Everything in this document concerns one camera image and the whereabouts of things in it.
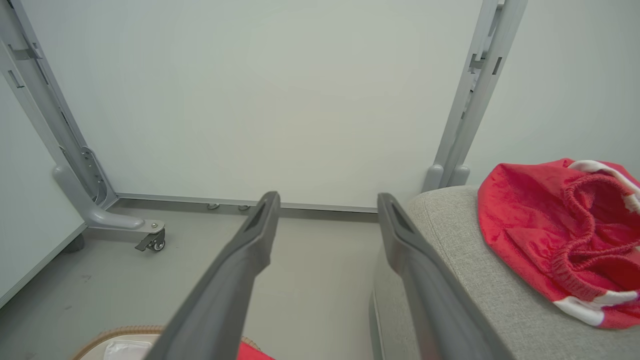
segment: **floor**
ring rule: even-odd
[[[166,247],[140,234],[84,232],[0,309],[0,359],[68,360],[98,333],[166,324],[246,217],[235,206],[123,200],[113,212],[166,222]],[[381,245],[375,215],[283,209],[244,335],[277,360],[371,359],[368,303]]]

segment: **red garment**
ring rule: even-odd
[[[640,324],[640,184],[620,165],[498,165],[478,191],[484,240],[565,313]]]
[[[237,360],[274,360],[272,357],[267,356],[267,354],[261,352],[260,350],[256,350],[251,345],[248,345],[244,342],[240,342],[240,349],[238,350]]]

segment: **wheel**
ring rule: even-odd
[[[154,246],[151,247],[151,249],[153,251],[160,251],[160,250],[164,249],[164,240],[156,242],[154,244]]]

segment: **white wall partition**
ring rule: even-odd
[[[84,229],[51,175],[56,163],[12,92],[15,70],[8,73],[7,59],[0,53],[0,307],[61,250],[65,239]]]
[[[482,1],[21,3],[116,192],[371,208],[419,193]]]
[[[640,2],[529,1],[465,163],[613,161],[640,177]]]

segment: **whiteboard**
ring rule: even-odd
[[[11,86],[0,76],[0,306],[84,223],[54,181],[56,164]]]
[[[420,192],[482,0],[22,0],[119,194]]]
[[[469,150],[468,184],[498,163],[620,163],[640,177],[640,2],[529,1]]]

